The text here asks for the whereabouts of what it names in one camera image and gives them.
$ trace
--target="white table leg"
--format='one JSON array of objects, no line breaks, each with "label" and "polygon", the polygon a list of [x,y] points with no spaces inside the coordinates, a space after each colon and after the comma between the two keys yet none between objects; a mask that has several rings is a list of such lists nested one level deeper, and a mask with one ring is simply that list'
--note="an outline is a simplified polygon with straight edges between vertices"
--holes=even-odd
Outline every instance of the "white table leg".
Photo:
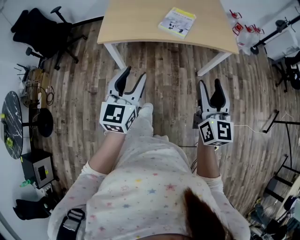
[{"label": "white table leg", "polygon": [[118,64],[119,68],[120,69],[125,68],[126,67],[125,62],[122,59],[118,49],[116,48],[116,45],[111,43],[104,43],[104,46],[107,48],[112,58]]},{"label": "white table leg", "polygon": [[209,70],[214,68],[216,65],[218,65],[221,61],[228,58],[231,55],[230,52],[219,52],[217,56],[215,56],[212,60],[210,60],[203,68],[201,68],[198,72],[198,76],[203,76],[206,74]]}]

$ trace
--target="table top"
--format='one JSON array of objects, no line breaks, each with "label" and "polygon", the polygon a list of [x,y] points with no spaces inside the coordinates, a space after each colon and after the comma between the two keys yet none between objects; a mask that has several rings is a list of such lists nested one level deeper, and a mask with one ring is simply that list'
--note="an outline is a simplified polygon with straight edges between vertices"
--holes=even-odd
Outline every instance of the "table top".
[{"label": "table top", "polygon": [[6,149],[12,158],[18,159],[23,149],[23,127],[20,101],[17,93],[14,91],[10,91],[6,95],[2,113],[5,114],[5,118],[2,121],[6,123],[6,137],[13,140],[12,147],[5,144]]},{"label": "table top", "polygon": [[[185,39],[158,28],[173,8],[196,15]],[[171,42],[239,53],[219,0],[110,0],[97,43]]]},{"label": "table top", "polygon": [[285,213],[284,204],[287,198],[289,196],[297,196],[299,194],[299,189],[300,189],[300,176],[296,179],[296,181],[294,182],[294,184],[286,194],[285,199],[283,200],[278,212],[276,213],[276,217],[275,217],[276,219],[280,218]]}]

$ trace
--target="blue star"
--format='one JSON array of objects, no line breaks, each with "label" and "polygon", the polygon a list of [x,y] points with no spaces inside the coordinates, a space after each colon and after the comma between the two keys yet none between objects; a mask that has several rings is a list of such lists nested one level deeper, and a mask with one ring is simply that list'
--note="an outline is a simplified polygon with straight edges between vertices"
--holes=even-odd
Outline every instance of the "blue star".
[{"label": "blue star", "polygon": [[154,189],[151,189],[151,190],[148,190],[148,192],[149,192],[149,193],[155,193],[155,192],[156,192],[156,190],[154,190]]}]

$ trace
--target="book cover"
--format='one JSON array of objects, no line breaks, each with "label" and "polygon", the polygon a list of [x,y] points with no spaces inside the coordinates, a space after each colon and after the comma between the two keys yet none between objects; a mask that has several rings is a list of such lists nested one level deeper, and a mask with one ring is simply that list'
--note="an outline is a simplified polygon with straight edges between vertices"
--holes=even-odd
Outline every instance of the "book cover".
[{"label": "book cover", "polygon": [[196,16],[194,14],[173,7],[162,22],[160,22],[158,28],[184,39],[195,19]]}]

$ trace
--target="sleeve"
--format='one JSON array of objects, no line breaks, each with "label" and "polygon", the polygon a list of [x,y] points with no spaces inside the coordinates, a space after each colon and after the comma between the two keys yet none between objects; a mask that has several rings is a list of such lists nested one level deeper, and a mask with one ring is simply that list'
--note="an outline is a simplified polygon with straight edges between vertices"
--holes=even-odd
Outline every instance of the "sleeve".
[{"label": "sleeve", "polygon": [[209,186],[211,194],[224,214],[229,231],[236,240],[249,240],[250,229],[247,220],[231,205],[223,193],[221,176],[217,178],[201,177]]},{"label": "sleeve", "polygon": [[50,216],[48,224],[50,240],[56,240],[58,229],[68,211],[73,208],[85,208],[87,201],[98,191],[106,176],[106,174],[93,170],[87,162],[75,183],[57,204]]}]

